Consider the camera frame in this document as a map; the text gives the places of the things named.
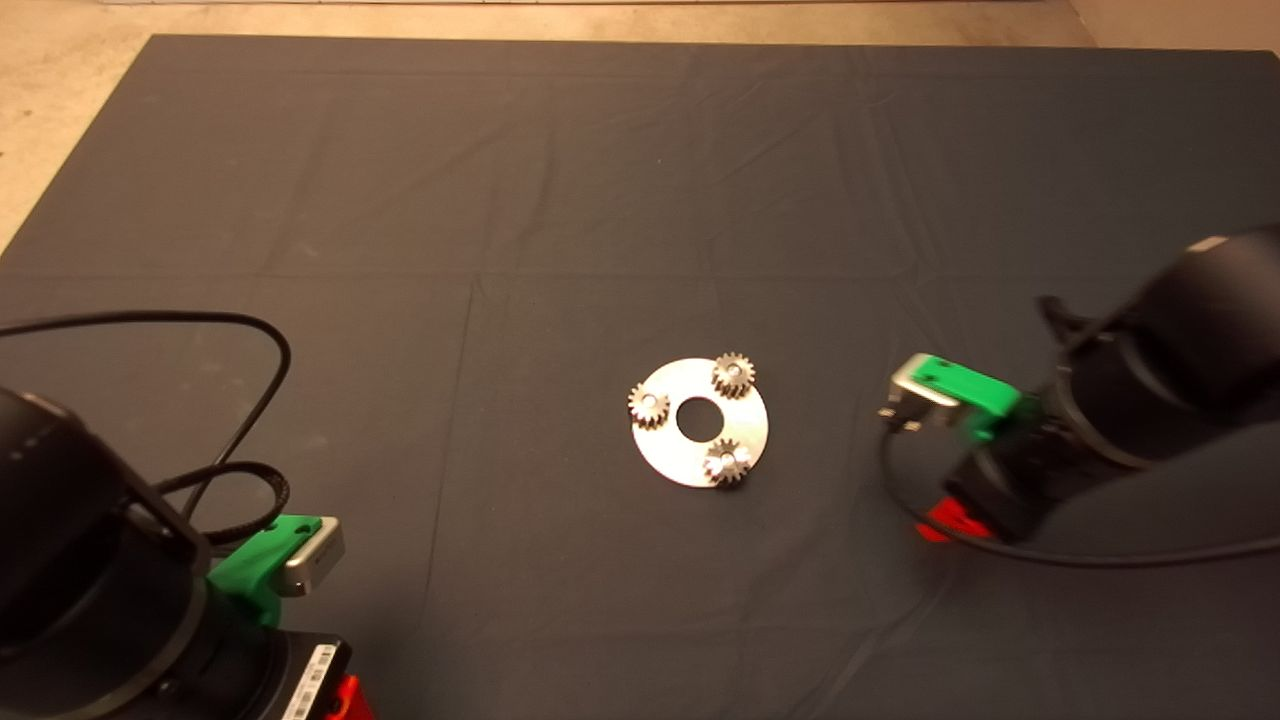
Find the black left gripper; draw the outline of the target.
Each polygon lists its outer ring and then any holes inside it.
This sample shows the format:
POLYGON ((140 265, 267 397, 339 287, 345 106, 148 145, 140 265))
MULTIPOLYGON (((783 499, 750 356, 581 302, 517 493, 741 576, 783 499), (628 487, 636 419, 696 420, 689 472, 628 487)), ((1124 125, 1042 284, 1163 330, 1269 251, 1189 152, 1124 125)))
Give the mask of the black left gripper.
POLYGON ((252 719, 372 720, 364 684, 347 674, 353 651, 339 635, 271 634, 268 675, 252 719))

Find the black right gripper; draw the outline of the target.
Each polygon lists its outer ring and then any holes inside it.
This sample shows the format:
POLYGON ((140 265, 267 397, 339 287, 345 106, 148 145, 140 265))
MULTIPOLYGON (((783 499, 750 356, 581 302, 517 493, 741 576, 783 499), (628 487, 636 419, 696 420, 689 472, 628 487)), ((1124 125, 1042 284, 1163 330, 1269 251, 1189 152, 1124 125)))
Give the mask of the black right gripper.
MULTIPOLYGON (((1015 454, 993 445, 968 451, 943 482, 955 500, 941 500, 927 516, 961 536, 1005 542, 1028 541, 1047 521, 1059 501, 1051 486, 1061 466, 1046 456, 1015 454)), ((916 533, 933 543, 952 539, 928 523, 916 533)))

